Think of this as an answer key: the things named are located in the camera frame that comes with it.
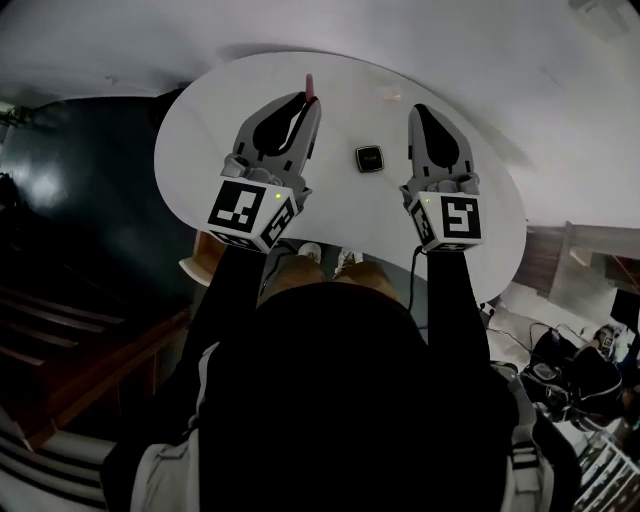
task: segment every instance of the black cable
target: black cable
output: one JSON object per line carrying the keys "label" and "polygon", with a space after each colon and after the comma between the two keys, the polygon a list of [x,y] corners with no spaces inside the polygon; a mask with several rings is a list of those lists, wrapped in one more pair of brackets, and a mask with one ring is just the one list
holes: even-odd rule
{"label": "black cable", "polygon": [[426,253],[422,252],[422,246],[419,245],[416,247],[416,250],[413,251],[413,259],[411,260],[411,276],[409,277],[409,305],[407,306],[407,311],[411,313],[411,308],[413,308],[413,283],[416,275],[416,260],[418,259],[418,254]]}
{"label": "black cable", "polygon": [[573,333],[573,335],[578,338],[579,340],[584,341],[585,343],[589,343],[587,340],[585,340],[582,336],[580,336],[576,331],[574,331],[571,327],[569,327],[567,324],[558,324],[556,325],[556,331],[560,330],[560,327],[562,327],[563,329],[566,329],[567,331],[571,331]]}
{"label": "black cable", "polygon": [[523,349],[525,349],[527,352],[529,352],[529,354],[531,354],[533,352],[533,347],[530,348],[530,349],[525,347],[524,344],[520,343],[520,340],[518,340],[518,338],[516,338],[513,334],[510,334],[510,333],[508,333],[506,331],[501,331],[500,329],[492,329],[491,327],[487,327],[487,331],[493,331],[493,332],[499,332],[500,334],[506,334],[511,339],[513,339],[518,345],[520,345]]}

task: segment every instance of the wooden panel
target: wooden panel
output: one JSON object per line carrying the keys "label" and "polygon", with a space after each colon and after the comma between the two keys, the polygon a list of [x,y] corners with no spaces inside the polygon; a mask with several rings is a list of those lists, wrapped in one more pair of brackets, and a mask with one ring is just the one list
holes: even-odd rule
{"label": "wooden panel", "polygon": [[124,318],[119,318],[119,317],[110,316],[110,315],[103,315],[100,313],[94,313],[92,311],[86,311],[83,309],[77,309],[70,306],[65,306],[63,304],[58,304],[56,302],[52,302],[49,300],[39,299],[37,297],[33,297],[26,293],[22,293],[16,290],[12,290],[10,288],[6,288],[4,286],[0,286],[0,293],[11,296],[14,299],[21,299],[22,301],[30,302],[32,304],[37,304],[39,306],[42,306],[48,309],[53,309],[55,311],[60,311],[62,313],[66,313],[71,316],[97,320],[98,322],[101,322],[101,323],[119,324],[124,320]]}
{"label": "wooden panel", "polygon": [[134,416],[155,395],[157,364],[158,353],[155,352],[120,381],[123,418]]}
{"label": "wooden panel", "polygon": [[549,294],[560,259],[564,232],[564,228],[530,228],[514,282]]}
{"label": "wooden panel", "polygon": [[15,373],[11,391],[0,389],[0,399],[35,448],[53,433],[54,426],[66,425],[157,350],[184,336],[188,318],[181,304],[139,314],[91,343],[66,350],[65,357]]}

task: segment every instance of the tabletop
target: tabletop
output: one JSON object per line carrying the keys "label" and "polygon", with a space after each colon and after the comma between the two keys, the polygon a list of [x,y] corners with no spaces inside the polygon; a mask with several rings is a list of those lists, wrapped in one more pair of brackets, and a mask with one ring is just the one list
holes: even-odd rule
{"label": "tabletop", "polygon": [[[216,176],[243,121],[271,100],[304,90],[314,78],[322,120],[303,177],[313,194],[283,236],[348,247],[407,270],[419,244],[400,185],[412,175],[408,116],[424,103],[468,138],[486,212],[485,243],[465,253],[476,300],[499,295],[513,278],[526,239],[524,207],[513,179],[480,134],[436,95],[392,71],[336,55],[254,55],[216,67],[175,101],[160,128],[155,172],[160,193],[186,224],[206,230]],[[358,171],[355,150],[380,146],[384,170]],[[416,267],[426,279],[425,262]]]}

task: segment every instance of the leg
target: leg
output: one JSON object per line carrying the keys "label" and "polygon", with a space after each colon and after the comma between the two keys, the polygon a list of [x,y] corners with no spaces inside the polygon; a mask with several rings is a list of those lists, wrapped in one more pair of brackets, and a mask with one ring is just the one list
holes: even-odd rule
{"label": "leg", "polygon": [[373,261],[363,261],[355,265],[345,267],[334,279],[338,283],[357,284],[373,288],[387,297],[401,302],[398,292],[382,267]]}
{"label": "leg", "polygon": [[307,256],[293,256],[283,265],[273,283],[267,287],[259,304],[285,290],[307,284],[322,283],[326,280],[327,278],[318,263]]}

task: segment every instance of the small black object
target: small black object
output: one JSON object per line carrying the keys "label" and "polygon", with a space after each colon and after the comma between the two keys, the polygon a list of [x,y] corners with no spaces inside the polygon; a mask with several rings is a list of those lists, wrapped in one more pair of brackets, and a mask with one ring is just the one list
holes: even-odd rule
{"label": "small black object", "polygon": [[382,151],[378,146],[365,146],[356,149],[356,161],[360,172],[375,172],[384,169]]}

